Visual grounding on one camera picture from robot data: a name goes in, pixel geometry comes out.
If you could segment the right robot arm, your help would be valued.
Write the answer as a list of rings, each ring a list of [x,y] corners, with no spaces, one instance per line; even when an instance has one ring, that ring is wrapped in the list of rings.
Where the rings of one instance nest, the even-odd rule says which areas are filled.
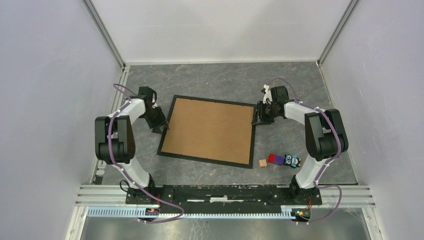
[[[319,180],[339,155],[349,147],[340,111],[309,106],[298,99],[290,99],[285,86],[261,90],[263,99],[257,102],[251,124],[270,125],[275,118],[294,120],[304,126],[307,158],[290,183],[289,199],[302,204],[309,193],[318,188]]]

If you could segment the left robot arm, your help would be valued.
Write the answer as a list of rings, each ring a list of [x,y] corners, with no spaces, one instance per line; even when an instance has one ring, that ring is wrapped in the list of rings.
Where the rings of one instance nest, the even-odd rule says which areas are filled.
[[[152,133],[162,134],[169,123],[157,104],[157,92],[141,86],[126,96],[124,104],[107,116],[94,120],[94,151],[98,160],[117,169],[127,183],[128,194],[137,194],[145,204],[153,203],[157,190],[152,176],[136,159],[136,142],[132,125],[144,119]]]

